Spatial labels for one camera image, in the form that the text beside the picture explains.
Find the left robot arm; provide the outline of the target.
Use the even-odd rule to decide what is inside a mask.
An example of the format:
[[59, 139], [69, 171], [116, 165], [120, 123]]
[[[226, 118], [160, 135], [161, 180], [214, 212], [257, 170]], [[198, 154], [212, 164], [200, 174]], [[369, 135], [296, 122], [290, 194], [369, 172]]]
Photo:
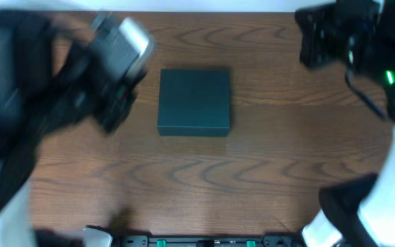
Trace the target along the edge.
[[128, 117], [135, 86], [154, 50], [137, 21], [99, 14], [90, 42], [43, 14], [0, 9], [0, 246], [110, 246], [97, 229], [32, 228], [29, 179], [49, 134], [93, 118], [114, 132]]

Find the dark green box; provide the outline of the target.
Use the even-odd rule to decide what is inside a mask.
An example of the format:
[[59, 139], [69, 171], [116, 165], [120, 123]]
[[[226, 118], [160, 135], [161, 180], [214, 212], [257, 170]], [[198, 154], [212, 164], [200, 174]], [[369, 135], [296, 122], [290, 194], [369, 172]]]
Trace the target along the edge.
[[229, 69], [162, 69], [157, 128], [161, 136], [226, 137]]

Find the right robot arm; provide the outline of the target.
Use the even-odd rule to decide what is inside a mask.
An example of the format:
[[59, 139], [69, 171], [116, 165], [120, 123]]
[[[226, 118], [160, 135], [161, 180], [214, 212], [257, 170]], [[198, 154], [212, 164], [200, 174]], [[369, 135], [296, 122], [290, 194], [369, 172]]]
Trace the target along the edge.
[[319, 191], [320, 211], [301, 231], [305, 246], [395, 246], [395, 1], [331, 1], [295, 11], [308, 69], [333, 62], [372, 112], [362, 120], [362, 160], [379, 170]]

